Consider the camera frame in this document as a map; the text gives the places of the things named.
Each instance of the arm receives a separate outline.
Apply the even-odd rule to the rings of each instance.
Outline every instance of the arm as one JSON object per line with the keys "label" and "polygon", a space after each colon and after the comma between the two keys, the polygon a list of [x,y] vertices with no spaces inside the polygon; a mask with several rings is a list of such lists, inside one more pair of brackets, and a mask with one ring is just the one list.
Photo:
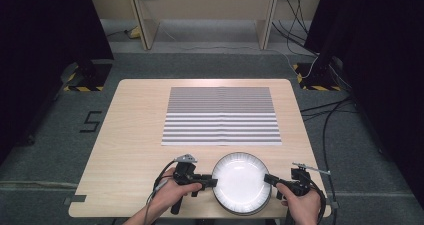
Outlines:
{"label": "arm", "polygon": [[318,213],[321,208],[320,197],[318,193],[311,189],[306,195],[297,197],[290,191],[290,189],[277,183],[277,189],[287,199],[281,202],[283,205],[288,206],[290,213],[296,222],[296,225],[316,225]]}
{"label": "arm", "polygon": [[[175,168],[170,168],[163,176],[172,176]],[[144,206],[140,211],[128,219],[125,225],[151,224],[158,219],[169,207],[190,192],[198,191],[202,188],[200,183],[193,183],[184,186],[178,185],[172,178],[156,193],[149,205]]]}

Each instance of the handheld controller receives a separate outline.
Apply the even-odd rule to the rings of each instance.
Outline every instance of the handheld controller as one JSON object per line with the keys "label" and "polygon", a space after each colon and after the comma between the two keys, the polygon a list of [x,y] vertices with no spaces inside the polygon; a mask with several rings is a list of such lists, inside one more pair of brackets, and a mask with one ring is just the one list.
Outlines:
{"label": "handheld controller", "polygon": [[[320,221],[325,211],[325,197],[323,193],[318,189],[318,187],[316,187],[316,184],[311,180],[311,175],[309,174],[309,172],[306,171],[307,167],[304,164],[296,164],[296,165],[298,165],[298,168],[291,169],[291,178],[294,181],[286,181],[274,175],[265,174],[264,182],[269,183],[274,187],[276,187],[277,183],[282,183],[286,185],[296,196],[303,196],[307,194],[311,190],[311,184],[313,184],[314,188],[318,190],[317,192],[320,195],[320,199],[321,199],[321,210],[320,210],[320,213],[318,214],[318,221]],[[282,198],[283,198],[283,194],[280,191],[278,191],[277,199],[281,200]],[[290,210],[287,210],[285,225],[294,225],[294,224],[295,224],[295,221],[290,214]]]}
{"label": "handheld controller", "polygon": [[[180,157],[182,159],[177,159],[177,166],[175,167],[175,172],[173,178],[178,185],[187,185],[191,183],[200,183],[202,184],[201,191],[204,191],[208,187],[216,187],[218,179],[212,179],[212,175],[206,174],[194,174],[196,166],[193,164],[196,160],[190,155],[184,155]],[[192,197],[197,197],[198,191],[191,194]],[[183,197],[178,200],[176,204],[171,207],[171,213],[176,215],[180,211],[181,203]]]}

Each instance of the person's right hand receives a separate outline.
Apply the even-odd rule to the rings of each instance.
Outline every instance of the person's right hand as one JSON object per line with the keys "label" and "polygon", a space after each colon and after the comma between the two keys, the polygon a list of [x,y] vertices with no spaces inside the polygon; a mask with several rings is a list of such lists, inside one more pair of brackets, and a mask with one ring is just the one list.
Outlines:
{"label": "person's right hand", "polygon": [[304,196],[298,197],[282,183],[277,183],[276,187],[286,197],[287,201],[282,201],[281,204],[289,207],[290,214],[296,225],[317,224],[321,203],[320,197],[315,190],[311,189]]}

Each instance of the black and white stripes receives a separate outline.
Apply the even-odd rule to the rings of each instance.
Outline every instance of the black and white stripes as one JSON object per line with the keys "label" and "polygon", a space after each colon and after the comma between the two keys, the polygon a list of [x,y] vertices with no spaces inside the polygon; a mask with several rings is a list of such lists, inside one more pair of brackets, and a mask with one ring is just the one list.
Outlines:
{"label": "black and white stripes", "polygon": [[269,88],[171,88],[162,145],[281,145]]}

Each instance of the metal bracket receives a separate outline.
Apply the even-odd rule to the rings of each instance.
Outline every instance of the metal bracket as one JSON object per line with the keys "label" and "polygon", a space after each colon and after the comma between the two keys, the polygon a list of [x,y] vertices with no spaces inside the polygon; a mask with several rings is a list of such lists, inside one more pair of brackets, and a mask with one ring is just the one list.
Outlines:
{"label": "metal bracket", "polygon": [[186,154],[183,156],[179,156],[174,159],[175,162],[182,162],[182,163],[197,163],[196,158],[191,156],[191,154]]}
{"label": "metal bracket", "polygon": [[309,170],[312,170],[312,171],[316,171],[316,172],[319,172],[319,173],[323,173],[323,174],[326,174],[326,175],[331,175],[331,172],[330,171],[319,170],[317,168],[309,167],[309,166],[307,166],[306,164],[303,164],[303,163],[295,163],[295,162],[293,162],[292,164],[295,165],[295,166],[301,167],[301,168],[306,168],[306,169],[309,169]]}

